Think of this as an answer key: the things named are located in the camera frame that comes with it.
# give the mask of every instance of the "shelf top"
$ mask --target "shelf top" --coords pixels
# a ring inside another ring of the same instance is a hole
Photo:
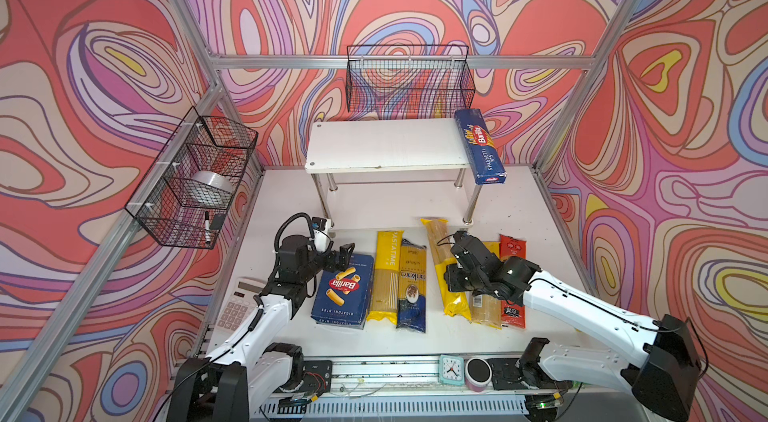
[[[310,174],[465,167],[452,118],[315,122],[304,165]]]

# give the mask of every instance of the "wire basket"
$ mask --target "wire basket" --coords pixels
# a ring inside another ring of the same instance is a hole
[[[160,245],[212,249],[258,136],[226,117],[198,116],[158,184],[132,215]]]
[[[475,82],[464,44],[347,46],[346,107],[379,119],[453,117]]]

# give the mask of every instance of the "pasta box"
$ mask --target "pasta box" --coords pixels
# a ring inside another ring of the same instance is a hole
[[[476,184],[501,184],[507,178],[485,119],[479,109],[459,109],[453,114],[462,135]]]
[[[319,324],[363,328],[371,303],[373,257],[352,254],[346,271],[323,271],[312,306]]]

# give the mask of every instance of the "colorful wall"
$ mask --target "colorful wall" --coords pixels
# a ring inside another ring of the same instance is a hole
[[[347,44],[464,42],[472,54],[592,54],[619,0],[189,0],[218,54],[345,54]],[[303,165],[314,120],[345,107],[345,71],[230,70],[266,165]],[[531,163],[578,72],[477,70],[480,108],[507,163]]]
[[[768,420],[768,0],[643,0],[546,173],[600,296],[690,316],[692,420]]]
[[[206,87],[167,0],[0,0],[0,384]],[[252,186],[215,250],[136,237],[25,420],[149,417]]]

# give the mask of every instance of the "red pasta package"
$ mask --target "red pasta package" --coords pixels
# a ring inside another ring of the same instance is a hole
[[[525,241],[514,239],[508,235],[502,235],[502,241],[498,247],[498,253],[502,261],[517,255],[525,259]],[[502,301],[502,325],[506,327],[525,328],[525,307]]]

